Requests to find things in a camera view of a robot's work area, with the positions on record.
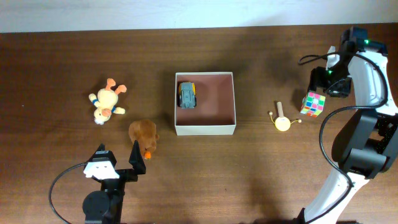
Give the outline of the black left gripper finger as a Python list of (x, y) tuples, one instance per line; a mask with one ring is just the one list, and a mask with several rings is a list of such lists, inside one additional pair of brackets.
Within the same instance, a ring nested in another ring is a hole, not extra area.
[(116, 165), (116, 158), (112, 151), (106, 150), (104, 144), (100, 144), (95, 153), (88, 159), (88, 162), (110, 161), (113, 166)]
[(146, 173), (146, 165), (142, 158), (139, 142), (137, 140), (135, 140), (133, 143), (131, 155), (129, 157), (129, 163), (132, 165), (135, 174)]

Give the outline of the colourful puzzle cube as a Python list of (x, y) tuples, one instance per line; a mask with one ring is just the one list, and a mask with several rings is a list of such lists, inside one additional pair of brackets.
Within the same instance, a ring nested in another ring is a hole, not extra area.
[(322, 113), (325, 100), (325, 96), (309, 91), (302, 100), (300, 113), (316, 118)]

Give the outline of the yellow wooden rattle drum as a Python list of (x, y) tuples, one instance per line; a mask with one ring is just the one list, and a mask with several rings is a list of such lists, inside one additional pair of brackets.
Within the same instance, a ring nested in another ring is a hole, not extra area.
[(273, 117), (273, 112), (268, 112), (271, 122), (274, 124), (278, 131), (285, 132), (288, 131), (293, 123), (301, 123), (301, 119), (290, 120), (288, 117), (284, 116), (283, 106), (280, 101), (276, 102), (277, 117)]

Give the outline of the yellow grey toy truck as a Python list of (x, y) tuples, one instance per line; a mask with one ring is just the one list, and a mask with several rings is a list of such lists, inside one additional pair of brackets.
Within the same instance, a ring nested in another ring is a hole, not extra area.
[(193, 82), (181, 82), (178, 86), (178, 96), (178, 105), (182, 109), (194, 109), (196, 107), (196, 87)]

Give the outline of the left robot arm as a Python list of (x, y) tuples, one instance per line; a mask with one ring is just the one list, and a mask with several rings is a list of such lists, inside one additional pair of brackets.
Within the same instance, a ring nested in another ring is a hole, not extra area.
[(85, 223), (120, 223), (125, 195), (125, 185), (136, 182), (139, 175), (146, 173), (146, 166), (141, 156), (139, 143), (134, 141), (129, 163), (130, 169), (115, 169), (117, 160), (112, 151), (100, 144), (89, 158), (83, 173), (87, 178), (101, 184), (101, 188), (86, 196), (82, 209)]

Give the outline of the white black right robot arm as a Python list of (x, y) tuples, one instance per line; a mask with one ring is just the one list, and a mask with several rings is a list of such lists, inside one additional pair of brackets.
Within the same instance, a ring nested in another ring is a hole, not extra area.
[(302, 113), (315, 116), (321, 110), (322, 96), (346, 98), (355, 94), (355, 105), (332, 111), (323, 120), (322, 135), (328, 120), (343, 111), (354, 115), (333, 141), (330, 175), (312, 203), (301, 209), (295, 223), (337, 223), (357, 191), (379, 173), (389, 170), (397, 159), (397, 106), (387, 77), (388, 52), (385, 44), (369, 39), (368, 32), (350, 27), (340, 38), (340, 47), (330, 47), (327, 54), (306, 55), (304, 65), (319, 59), (325, 67), (311, 71)]

